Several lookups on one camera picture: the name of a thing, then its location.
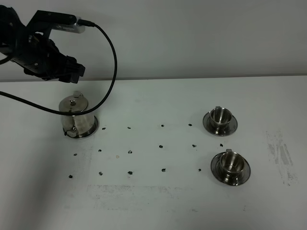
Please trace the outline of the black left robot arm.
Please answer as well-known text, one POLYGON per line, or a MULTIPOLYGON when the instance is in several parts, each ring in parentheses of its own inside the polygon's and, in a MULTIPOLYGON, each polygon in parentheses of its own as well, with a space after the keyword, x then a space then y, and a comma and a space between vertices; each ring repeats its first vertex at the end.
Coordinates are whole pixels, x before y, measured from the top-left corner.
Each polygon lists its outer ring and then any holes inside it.
POLYGON ((23 25, 12 7, 0 7, 0 52, 24 69, 24 73, 45 81, 57 79, 77 83, 85 67, 76 58, 60 53, 49 38, 52 30, 82 33, 79 18, 65 13, 37 11, 23 25))

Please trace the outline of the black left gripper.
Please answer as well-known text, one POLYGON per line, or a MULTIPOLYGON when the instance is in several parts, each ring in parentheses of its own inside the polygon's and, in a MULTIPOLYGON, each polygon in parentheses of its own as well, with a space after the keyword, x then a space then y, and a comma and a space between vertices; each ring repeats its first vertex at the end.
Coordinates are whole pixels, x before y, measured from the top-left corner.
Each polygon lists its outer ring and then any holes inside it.
POLYGON ((23 67, 24 73, 44 81, 58 79, 64 83, 75 83, 83 77, 85 67, 76 58, 62 54, 49 38, 56 23, 74 24, 71 14, 37 11, 18 38, 19 46, 14 62, 23 67))

